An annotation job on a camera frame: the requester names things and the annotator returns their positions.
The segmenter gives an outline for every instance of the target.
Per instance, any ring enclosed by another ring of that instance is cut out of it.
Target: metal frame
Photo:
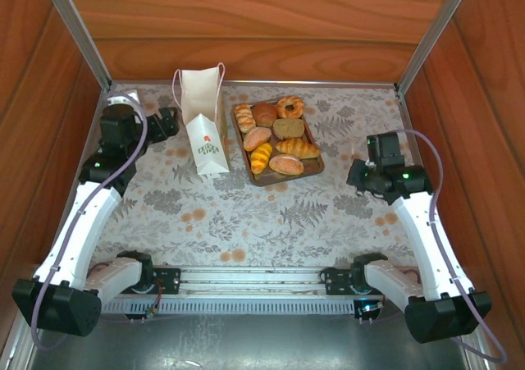
[[[115,85],[171,85],[171,80],[114,80]],[[395,89],[394,83],[355,81],[303,81],[303,80],[224,80],[222,85],[247,85],[258,87],[289,86],[300,88],[336,89]]]
[[[407,107],[407,103],[404,100],[404,95],[399,95],[399,93],[396,93],[396,96],[399,100],[399,114],[401,115],[403,127],[408,130],[413,130],[412,121],[410,120],[409,108]],[[409,149],[410,153],[412,154],[413,163],[415,165],[423,166],[423,160],[421,158],[421,153],[419,152],[419,145],[416,140],[416,136],[407,134],[407,141],[409,142]]]
[[[398,92],[400,97],[404,97],[404,95],[409,90],[413,79],[416,77],[416,74],[419,72],[423,63],[427,59],[428,54],[430,54],[430,51],[436,44],[437,40],[440,38],[441,33],[449,23],[450,18],[456,11],[460,2],[461,0],[445,0],[443,5],[441,5],[440,10],[437,12],[436,18],[431,23],[427,32],[421,39],[421,42],[412,55],[412,58],[410,58],[409,64],[405,68],[404,73],[399,80]]]
[[[199,314],[321,314],[345,315],[354,312],[353,301],[381,299],[382,295],[326,296],[318,280],[317,267],[181,267],[179,295],[163,297],[159,313]],[[151,295],[119,295],[104,306],[103,313],[142,313],[154,301]],[[462,340],[489,352],[480,327]],[[27,369],[34,344],[30,328],[18,313],[0,358],[0,370]],[[487,361],[463,351],[465,366],[491,370]]]
[[[481,351],[484,354],[491,355],[490,346],[486,340],[485,333],[482,327],[477,327],[476,330],[468,336],[461,336],[461,341],[466,343],[475,349]],[[485,360],[466,349],[462,349],[463,359],[465,361],[465,367],[471,369],[480,370],[496,370],[496,365],[488,360]]]
[[[84,22],[80,18],[79,12],[76,10],[75,4],[72,0],[52,0],[58,13],[66,23],[71,36],[75,40],[85,60],[88,62],[91,71],[94,73],[100,87],[108,91],[112,77],[104,64],[103,59],[95,46],[91,35],[89,34]]]

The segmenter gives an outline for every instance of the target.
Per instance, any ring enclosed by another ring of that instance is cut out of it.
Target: wooden tray
[[[253,109],[253,106],[258,103],[271,103],[272,105],[277,105],[277,102],[279,101],[279,99],[280,98],[269,99],[267,101],[258,101],[258,102],[252,102],[252,103],[247,103],[247,104],[250,105],[250,107]],[[317,158],[308,158],[308,159],[301,160],[301,162],[304,165],[304,172],[301,175],[297,175],[297,176],[283,175],[281,173],[277,173],[276,171],[273,171],[272,169],[270,169],[270,167],[265,167],[261,173],[259,173],[258,175],[254,175],[252,173],[252,170],[250,168],[250,163],[249,163],[249,155],[251,154],[251,152],[244,150],[244,147],[243,147],[244,137],[246,136],[246,134],[243,134],[240,131],[239,125],[237,124],[237,119],[235,118],[235,106],[237,105],[238,103],[234,105],[234,108],[231,109],[231,115],[233,118],[233,126],[235,127],[235,133],[237,134],[237,140],[239,141],[240,149],[241,149],[241,152],[244,158],[244,163],[246,164],[246,170],[248,171],[249,180],[254,185],[257,185],[259,187],[264,187],[266,185],[282,183],[283,181],[297,180],[302,177],[317,175],[321,173],[322,171],[324,171],[325,163],[322,160],[322,157],[320,154],[319,157]],[[304,119],[304,115],[302,115],[300,118],[304,121],[303,139],[307,140],[311,144],[315,144],[315,141],[312,137],[312,132],[310,132],[310,128],[308,127],[308,123]],[[270,159],[272,159],[276,155],[281,154],[276,150],[276,144],[280,142],[281,140],[277,138],[277,136],[275,136],[272,132],[272,137],[268,141],[272,145],[272,155],[270,156]]]

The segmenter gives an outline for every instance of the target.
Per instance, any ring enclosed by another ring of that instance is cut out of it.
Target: white paper bag
[[[201,71],[179,70],[171,84],[173,98],[182,111],[182,121],[188,131],[197,173],[208,175],[230,171],[228,167],[227,126],[221,83],[226,71],[220,62]],[[175,95],[175,82],[180,74],[180,103]]]

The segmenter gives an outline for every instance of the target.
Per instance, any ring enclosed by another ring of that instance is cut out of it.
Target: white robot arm
[[[137,122],[134,107],[144,122]],[[151,286],[151,257],[135,251],[120,253],[103,270],[87,274],[103,227],[136,173],[135,159],[149,144],[178,132],[175,110],[163,107],[159,112],[160,116],[146,118],[140,105],[125,94],[113,97],[104,108],[100,148],[82,166],[66,224],[32,280],[18,280],[12,291],[35,344],[37,328],[87,336],[107,301],[128,287]]]
[[[480,317],[491,309],[491,299],[474,290],[437,211],[430,218],[433,188],[427,173],[420,166],[405,166],[395,132],[368,136],[367,147],[369,161],[354,161],[347,184],[355,186],[358,195],[368,191],[394,208],[409,238],[422,285],[399,272],[384,255],[366,254],[354,259],[353,286],[374,288],[388,297],[404,312],[412,336],[420,343],[471,333],[478,320],[466,299],[473,302]]]

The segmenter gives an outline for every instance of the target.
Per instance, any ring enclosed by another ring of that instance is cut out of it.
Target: bread roll
[[[255,128],[252,109],[247,103],[235,106],[235,119],[237,120],[240,131],[243,133]]]
[[[273,133],[279,139],[300,138],[304,133],[304,121],[301,118],[278,118],[273,123]]]
[[[321,153],[319,148],[301,138],[283,140],[276,144],[276,149],[279,153],[292,154],[299,159],[317,158]]]
[[[266,143],[270,136],[272,136],[272,130],[260,126],[255,127],[244,137],[244,149],[254,151],[261,144]]]
[[[293,155],[281,154],[270,160],[270,168],[283,175],[297,176],[304,172],[303,163]]]
[[[280,118],[299,118],[303,115],[303,99],[294,95],[279,99],[277,114]]]
[[[253,107],[252,114],[258,126],[270,128],[277,118],[277,109],[270,103],[258,103]]]
[[[270,156],[272,155],[272,145],[269,143],[263,143],[257,147],[252,154],[249,156],[252,173],[258,175],[268,165]]]

